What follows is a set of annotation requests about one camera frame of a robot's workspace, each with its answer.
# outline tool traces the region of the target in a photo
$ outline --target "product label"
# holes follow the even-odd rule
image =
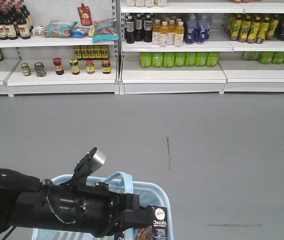
[[[159,32],[153,32],[152,43],[158,45],[159,42],[160,42],[160,33]]]
[[[138,29],[138,30],[142,29],[142,20],[141,19],[140,20],[138,20],[138,19],[135,20],[135,29]]]
[[[128,32],[133,32],[134,31],[134,22],[133,21],[126,22],[126,25],[127,25],[127,31]]]
[[[14,28],[14,25],[13,24],[10,24],[10,25],[4,25],[4,29],[6,31],[6,34],[9,38],[13,38],[13,37],[16,37],[16,31],[15,31],[15,28]]]
[[[152,21],[145,20],[144,21],[144,30],[151,31],[152,30]]]
[[[173,45],[174,44],[174,39],[175,39],[175,33],[174,32],[169,32],[168,33],[167,45]]]
[[[28,29],[27,24],[19,24],[18,29],[20,31],[21,37],[28,37],[30,36],[30,31]]]
[[[184,34],[175,34],[174,45],[176,47],[181,47],[183,45]]]

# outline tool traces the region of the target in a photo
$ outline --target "white shelf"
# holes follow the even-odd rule
[[[235,52],[240,51],[259,51],[259,52],[284,52],[284,41],[273,38],[265,40],[262,44],[250,44],[247,42],[230,41]]]
[[[136,41],[133,44],[122,43],[123,52],[232,52],[233,46],[220,30],[211,30],[210,39],[203,44],[186,44],[181,47],[169,45],[160,47],[151,42]]]
[[[0,48],[12,47],[52,47],[52,46],[77,46],[77,45],[113,45],[114,41],[93,43],[92,37],[45,37],[31,36],[30,39],[0,40]]]
[[[243,4],[229,0],[183,0],[168,2],[166,7],[128,7],[125,0],[121,2],[122,13],[243,13]]]
[[[284,0],[251,1],[245,4],[244,13],[284,14]]]

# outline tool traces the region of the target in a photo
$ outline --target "shelf unit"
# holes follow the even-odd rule
[[[120,11],[123,21],[124,13],[279,13],[284,14],[282,0],[263,0],[235,4],[229,0],[171,0],[167,7],[127,7],[122,0]],[[219,29],[211,30],[210,39],[202,45],[183,44],[182,47],[159,47],[146,42],[127,44],[122,42],[124,56],[120,74],[120,94],[138,93],[191,93],[191,92],[284,92],[284,65],[263,65],[241,59],[241,51],[275,51],[284,52],[284,41],[273,39],[263,44],[230,41]],[[214,70],[216,78],[211,78],[210,68],[185,67],[185,69],[146,68],[139,66],[140,52],[222,52],[220,64]],[[217,86],[224,81],[221,90]]]

